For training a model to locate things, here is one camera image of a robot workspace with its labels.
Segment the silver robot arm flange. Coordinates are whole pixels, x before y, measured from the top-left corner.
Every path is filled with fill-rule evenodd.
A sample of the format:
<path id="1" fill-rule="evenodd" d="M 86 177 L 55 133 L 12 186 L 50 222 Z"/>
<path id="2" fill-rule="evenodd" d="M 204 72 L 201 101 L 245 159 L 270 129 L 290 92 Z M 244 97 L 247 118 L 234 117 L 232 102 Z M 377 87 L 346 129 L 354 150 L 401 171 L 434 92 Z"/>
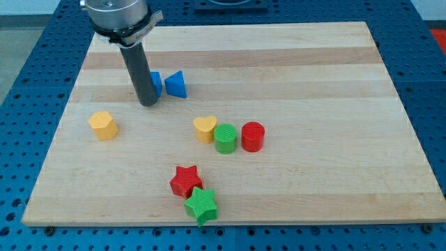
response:
<path id="1" fill-rule="evenodd" d="M 108 43 L 121 48 L 138 45 L 164 19 L 152 12 L 147 0 L 80 0 L 93 30 Z"/>

